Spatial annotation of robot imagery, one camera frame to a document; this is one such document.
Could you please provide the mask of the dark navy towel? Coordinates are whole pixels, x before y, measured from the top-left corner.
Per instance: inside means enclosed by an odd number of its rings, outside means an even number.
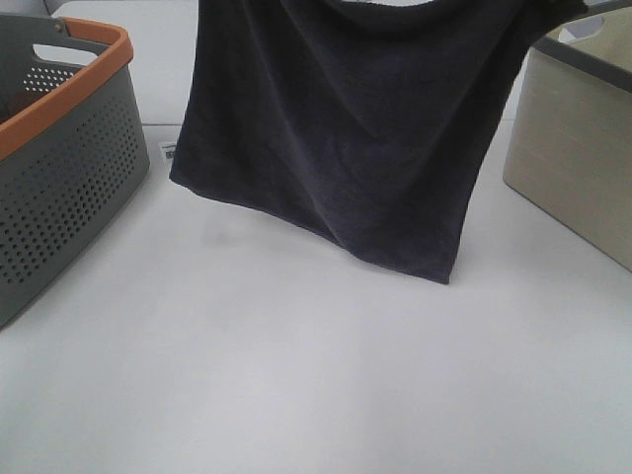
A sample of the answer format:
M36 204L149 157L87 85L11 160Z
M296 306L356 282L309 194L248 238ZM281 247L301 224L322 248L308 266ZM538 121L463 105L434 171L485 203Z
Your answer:
M448 283L529 49L582 1L202 1L170 170L354 257Z

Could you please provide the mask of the grey perforated basket orange rim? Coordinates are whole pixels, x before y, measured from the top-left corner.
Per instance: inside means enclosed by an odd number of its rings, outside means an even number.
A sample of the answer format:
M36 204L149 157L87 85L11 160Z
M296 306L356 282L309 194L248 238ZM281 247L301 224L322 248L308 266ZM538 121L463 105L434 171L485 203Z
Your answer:
M149 158L121 27L1 17L1 322L9 325L142 183Z

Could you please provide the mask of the beige bin grey rim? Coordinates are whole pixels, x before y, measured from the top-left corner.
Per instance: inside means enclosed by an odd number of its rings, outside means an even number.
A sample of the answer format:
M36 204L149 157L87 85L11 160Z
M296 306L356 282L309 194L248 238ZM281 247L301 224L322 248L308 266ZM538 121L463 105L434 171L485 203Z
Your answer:
M630 268L630 2L592 5L533 46L504 181Z

